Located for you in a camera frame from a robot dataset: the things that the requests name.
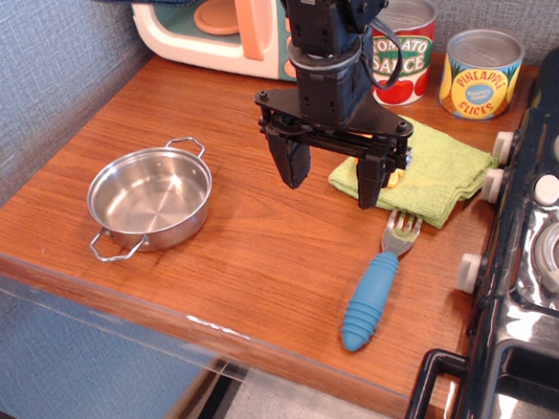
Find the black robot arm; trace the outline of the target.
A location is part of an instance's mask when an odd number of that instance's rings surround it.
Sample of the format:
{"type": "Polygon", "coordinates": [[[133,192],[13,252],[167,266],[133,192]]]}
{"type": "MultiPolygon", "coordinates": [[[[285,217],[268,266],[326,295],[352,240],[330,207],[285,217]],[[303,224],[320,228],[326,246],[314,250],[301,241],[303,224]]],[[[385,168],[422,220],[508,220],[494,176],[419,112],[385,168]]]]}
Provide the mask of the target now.
{"type": "Polygon", "coordinates": [[[388,0],[280,0],[290,24],[291,89],[259,91],[260,131],[282,181],[299,187],[318,147],[355,158],[363,210],[411,160],[412,125],[373,97],[373,32],[394,33],[377,17],[388,0]]]}

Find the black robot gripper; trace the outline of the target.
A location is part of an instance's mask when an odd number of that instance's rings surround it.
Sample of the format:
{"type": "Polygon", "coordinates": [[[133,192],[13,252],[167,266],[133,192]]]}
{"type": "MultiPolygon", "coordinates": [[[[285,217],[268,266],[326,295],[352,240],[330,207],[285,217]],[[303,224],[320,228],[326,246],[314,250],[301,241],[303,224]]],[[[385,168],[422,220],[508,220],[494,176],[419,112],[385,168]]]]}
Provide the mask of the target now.
{"type": "Polygon", "coordinates": [[[260,90],[260,132],[282,181],[298,188],[311,167],[310,147],[358,159],[361,210],[374,208],[392,173],[412,160],[407,140],[413,126],[377,103],[371,90],[372,35],[353,40],[332,56],[288,48],[296,69],[295,88],[260,90]]]}

